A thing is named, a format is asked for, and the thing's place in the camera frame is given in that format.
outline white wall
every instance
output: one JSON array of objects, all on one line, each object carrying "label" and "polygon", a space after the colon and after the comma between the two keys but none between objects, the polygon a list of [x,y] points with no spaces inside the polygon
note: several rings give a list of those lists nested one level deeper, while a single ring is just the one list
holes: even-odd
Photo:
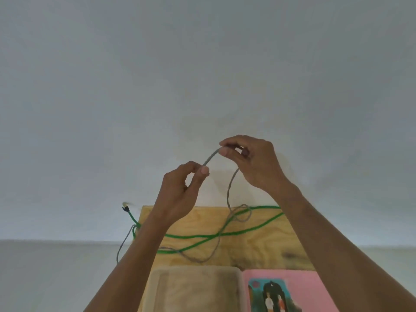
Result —
[{"label": "white wall", "polygon": [[[416,246],[415,8],[0,0],[0,238],[121,241],[123,201],[241,133],[356,244]],[[197,204],[224,206],[235,165],[210,167]],[[238,175],[231,203],[271,199]]]},{"label": "white wall", "polygon": [[[82,311],[115,266],[117,245],[0,241],[0,311]],[[416,295],[416,249],[364,251]]]}]

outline pink book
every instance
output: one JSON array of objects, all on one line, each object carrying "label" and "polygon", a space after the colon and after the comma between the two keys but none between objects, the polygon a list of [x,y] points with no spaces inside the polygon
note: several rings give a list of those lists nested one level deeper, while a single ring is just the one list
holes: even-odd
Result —
[{"label": "pink book", "polygon": [[338,312],[318,274],[303,270],[242,273],[251,312]]}]

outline person illustration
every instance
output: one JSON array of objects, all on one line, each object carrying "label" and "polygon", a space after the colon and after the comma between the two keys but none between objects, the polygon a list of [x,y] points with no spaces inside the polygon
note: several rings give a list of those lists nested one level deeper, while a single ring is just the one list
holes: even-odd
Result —
[{"label": "person illustration", "polygon": [[283,302],[282,297],[280,296],[280,294],[278,295],[278,300],[279,300],[280,312],[286,312],[286,307],[284,306],[284,302]]},{"label": "person illustration", "polygon": [[267,295],[267,298],[266,298],[265,304],[266,304],[266,307],[267,307],[267,311],[268,312],[273,312],[273,306],[274,306],[273,300],[270,298],[270,293],[269,292],[266,293],[266,295]]}]

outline wood grain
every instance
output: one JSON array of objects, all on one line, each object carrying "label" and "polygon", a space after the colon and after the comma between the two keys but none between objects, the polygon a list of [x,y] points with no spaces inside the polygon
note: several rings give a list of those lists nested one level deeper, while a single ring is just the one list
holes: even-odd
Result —
[{"label": "wood grain", "polygon": [[[143,223],[152,206],[143,206],[139,222]],[[214,234],[224,224],[228,209],[223,207],[195,207],[186,217],[176,222],[168,231],[175,235]],[[276,209],[257,209],[245,223],[232,221],[225,232],[239,231],[259,225],[280,213]],[[182,248],[201,239],[178,240],[165,237],[162,246]],[[206,258],[216,245],[208,241],[186,252],[189,256]],[[198,265],[179,254],[156,255],[152,269],[163,266]],[[234,266],[245,269],[315,270],[299,239],[285,216],[272,221],[259,230],[240,236],[222,237],[214,256],[203,265]]]}]

